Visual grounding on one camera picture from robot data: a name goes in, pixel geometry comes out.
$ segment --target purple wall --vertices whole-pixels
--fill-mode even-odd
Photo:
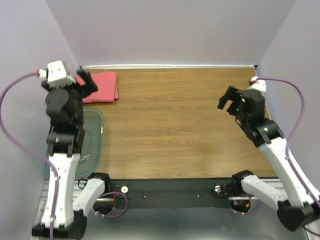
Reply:
[[[255,65],[295,0],[46,0],[80,65]]]

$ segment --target screw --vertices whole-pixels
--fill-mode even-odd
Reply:
[[[219,185],[215,186],[215,187],[214,187],[214,191],[215,191],[216,193],[220,193],[220,192],[221,192],[221,187],[220,187]]]

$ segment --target folded towel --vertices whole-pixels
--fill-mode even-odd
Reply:
[[[84,104],[89,103],[113,103],[119,98],[117,76],[113,71],[102,71],[91,73],[91,77],[98,86],[98,91],[83,99]],[[76,80],[80,85],[85,82],[80,76],[76,76]]]

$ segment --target white connector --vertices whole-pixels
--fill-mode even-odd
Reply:
[[[70,76],[65,62],[61,60],[49,63],[47,69],[47,82],[51,88],[64,87],[65,85],[71,85],[77,82]]]
[[[38,69],[36,71],[36,77],[41,79],[47,78],[47,69]]]
[[[257,80],[258,77],[254,76],[250,79],[252,85],[248,89],[256,89],[262,93],[265,93],[267,90],[267,85],[265,80]]]

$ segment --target black metal base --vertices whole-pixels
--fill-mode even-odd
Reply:
[[[112,188],[121,192],[128,187],[126,197],[130,209],[168,208],[229,208],[229,195],[217,196],[216,185],[230,183],[231,178],[175,178],[175,179],[112,179]],[[109,200],[105,201],[105,212],[110,210]],[[103,200],[93,206],[104,212]],[[121,209],[125,200],[116,197],[115,208]]]
[[[53,230],[53,236],[57,239],[76,239],[80,240],[84,237],[87,228],[87,217],[84,216],[83,211],[74,212],[74,220],[68,227],[59,227]],[[36,225],[32,228],[32,236],[35,237],[50,237],[49,228],[44,225]]]

